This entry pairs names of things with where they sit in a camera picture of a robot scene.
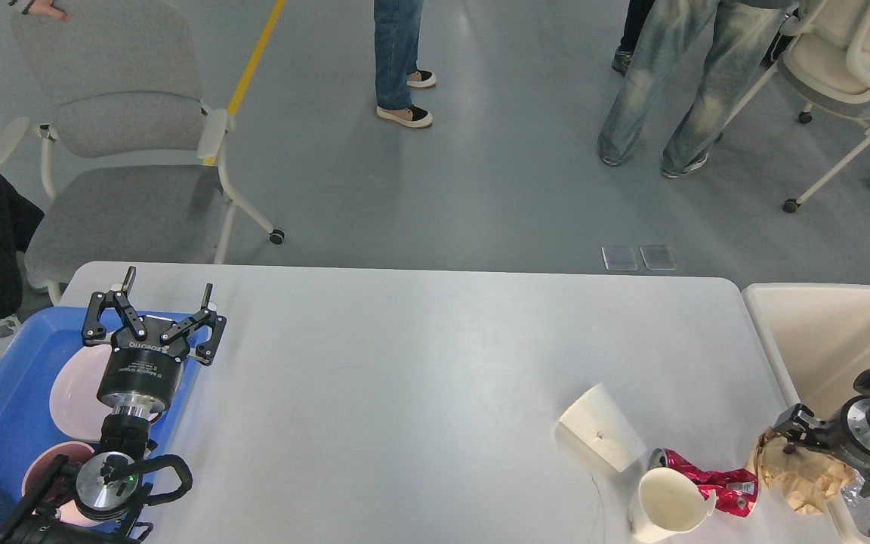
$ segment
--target trash bin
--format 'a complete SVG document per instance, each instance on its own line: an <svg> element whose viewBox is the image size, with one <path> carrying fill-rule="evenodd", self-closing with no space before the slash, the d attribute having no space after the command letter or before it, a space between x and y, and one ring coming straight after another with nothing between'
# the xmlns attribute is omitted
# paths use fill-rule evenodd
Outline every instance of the trash bin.
<svg viewBox="0 0 870 544"><path fill-rule="evenodd" d="M786 402L828 419L857 395L870 369L870 286L755 283L742 294ZM846 541L870 543L842 498L829 510Z"/></svg>

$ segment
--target human hand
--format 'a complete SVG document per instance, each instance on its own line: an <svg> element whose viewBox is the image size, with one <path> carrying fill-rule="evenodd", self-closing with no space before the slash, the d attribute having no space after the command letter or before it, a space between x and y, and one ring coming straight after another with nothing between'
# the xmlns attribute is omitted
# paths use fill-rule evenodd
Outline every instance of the human hand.
<svg viewBox="0 0 870 544"><path fill-rule="evenodd" d="M29 13L52 17L55 20L69 20L69 15L52 7L53 0L35 0L29 8Z"/></svg>

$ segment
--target crumpled paper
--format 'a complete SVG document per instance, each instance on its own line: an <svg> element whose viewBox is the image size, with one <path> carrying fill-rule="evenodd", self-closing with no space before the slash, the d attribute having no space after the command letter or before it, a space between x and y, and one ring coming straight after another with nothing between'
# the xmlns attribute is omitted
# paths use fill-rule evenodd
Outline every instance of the crumpled paper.
<svg viewBox="0 0 870 544"><path fill-rule="evenodd" d="M784 453L788 440L766 430L750 454L747 469L760 484L784 493L788 505L798 514L821 514L826 503L855 481L855 469L831 455L798 447Z"/></svg>

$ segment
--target white chair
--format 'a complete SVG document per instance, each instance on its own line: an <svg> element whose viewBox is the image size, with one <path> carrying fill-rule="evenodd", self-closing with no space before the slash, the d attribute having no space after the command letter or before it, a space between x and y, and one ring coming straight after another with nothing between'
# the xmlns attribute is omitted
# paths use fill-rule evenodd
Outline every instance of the white chair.
<svg viewBox="0 0 870 544"><path fill-rule="evenodd" d="M271 242L283 242L284 233L227 176L234 119L201 102L193 40L179 11L160 0L63 0L60 8L69 22L13 17L18 49L55 122L15 119L0 137L0 165L25 135L42 141L42 185L53 202L25 264L49 280L53 303L60 283L89 261L224 262L238 208ZM93 169L60 193L52 180L55 141L80 157L180 149L215 157L215 165Z"/></svg>
<svg viewBox="0 0 870 544"><path fill-rule="evenodd" d="M780 73L808 100L798 117L801 123L810 122L813 105L865 128L861 144L804 195L784 203L784 211L794 213L870 145L870 0L805 0L800 17L789 17L781 33L794 36L794 41L735 106L728 124L774 73Z"/></svg>

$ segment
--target blue tray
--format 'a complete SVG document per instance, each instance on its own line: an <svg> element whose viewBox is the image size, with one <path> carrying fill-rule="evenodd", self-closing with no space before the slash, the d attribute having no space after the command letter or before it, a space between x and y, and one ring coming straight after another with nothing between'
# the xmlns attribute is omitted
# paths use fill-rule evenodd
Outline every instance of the blue tray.
<svg viewBox="0 0 870 544"><path fill-rule="evenodd" d="M173 321L187 317L152 314ZM22 325L0 360L0 489L16 503L21 499L22 478L35 458L55 444L73 440L52 422L49 392L60 369L82 348L80 331L85 317L85 308L48 308L34 314ZM123 326L113 311L104 312L100 322L107 330ZM193 344L203 342L206 332L196 331L191 337ZM184 361L184 375L173 404L150 431L150 437L159 445L154 455L165 451L169 444L199 370L196 361Z"/></svg>

